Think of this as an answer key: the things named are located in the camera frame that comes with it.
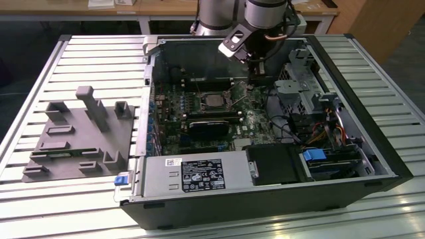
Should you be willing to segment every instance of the motherboard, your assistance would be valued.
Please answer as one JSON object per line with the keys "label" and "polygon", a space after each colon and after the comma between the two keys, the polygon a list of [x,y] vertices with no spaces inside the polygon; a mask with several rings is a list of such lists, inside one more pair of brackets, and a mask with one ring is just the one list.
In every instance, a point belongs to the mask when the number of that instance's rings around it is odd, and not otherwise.
{"label": "motherboard", "polygon": [[184,77],[159,84],[156,109],[161,155],[239,151],[276,142],[264,112],[265,87],[247,79]]}

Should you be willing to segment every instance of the blue latch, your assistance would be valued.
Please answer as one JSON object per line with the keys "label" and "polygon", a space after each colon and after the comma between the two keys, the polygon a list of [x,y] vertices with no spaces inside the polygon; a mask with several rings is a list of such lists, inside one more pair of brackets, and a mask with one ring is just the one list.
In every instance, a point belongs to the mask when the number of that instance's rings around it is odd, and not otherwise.
{"label": "blue latch", "polygon": [[124,186],[128,185],[128,175],[125,176],[116,176],[113,181],[115,186]]}
{"label": "blue latch", "polygon": [[325,151],[323,149],[308,149],[303,155],[305,161],[327,159]]}

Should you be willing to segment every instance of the chip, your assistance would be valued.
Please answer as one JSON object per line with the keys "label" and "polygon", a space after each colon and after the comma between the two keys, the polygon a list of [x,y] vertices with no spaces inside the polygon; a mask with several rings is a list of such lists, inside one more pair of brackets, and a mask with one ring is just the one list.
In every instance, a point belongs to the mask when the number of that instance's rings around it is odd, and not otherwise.
{"label": "chip", "polygon": [[224,105],[224,98],[221,95],[207,95],[205,104],[212,107],[220,107]]}

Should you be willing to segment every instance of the wooden table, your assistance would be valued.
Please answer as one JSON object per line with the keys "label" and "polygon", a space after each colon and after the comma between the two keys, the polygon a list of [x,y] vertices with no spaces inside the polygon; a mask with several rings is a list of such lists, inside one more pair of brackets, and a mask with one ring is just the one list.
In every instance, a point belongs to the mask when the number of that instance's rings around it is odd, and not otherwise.
{"label": "wooden table", "polygon": [[[117,21],[135,20],[143,34],[151,34],[152,20],[195,20],[197,0],[137,0],[133,6],[116,5],[112,9],[89,10],[88,0],[0,0],[0,20],[4,21]],[[315,33],[325,34],[336,8],[321,0],[296,5],[305,20],[317,22]]]}
{"label": "wooden table", "polygon": [[88,0],[0,0],[0,21],[139,21],[140,3],[89,10]]}

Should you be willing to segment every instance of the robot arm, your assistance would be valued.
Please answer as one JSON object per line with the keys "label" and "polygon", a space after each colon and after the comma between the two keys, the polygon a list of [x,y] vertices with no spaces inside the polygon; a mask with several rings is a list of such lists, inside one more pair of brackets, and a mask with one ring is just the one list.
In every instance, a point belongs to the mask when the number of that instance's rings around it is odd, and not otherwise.
{"label": "robot arm", "polygon": [[[241,63],[265,61],[296,31],[297,24],[285,34],[287,19],[299,20],[291,0],[200,0],[199,14],[192,33],[227,35],[219,50]],[[237,18],[244,21],[233,28]]]}
{"label": "robot arm", "polygon": [[[288,31],[287,19],[296,19]],[[291,0],[247,0],[245,21],[219,46],[220,52],[241,63],[260,63],[272,57],[296,31],[299,18]]]}

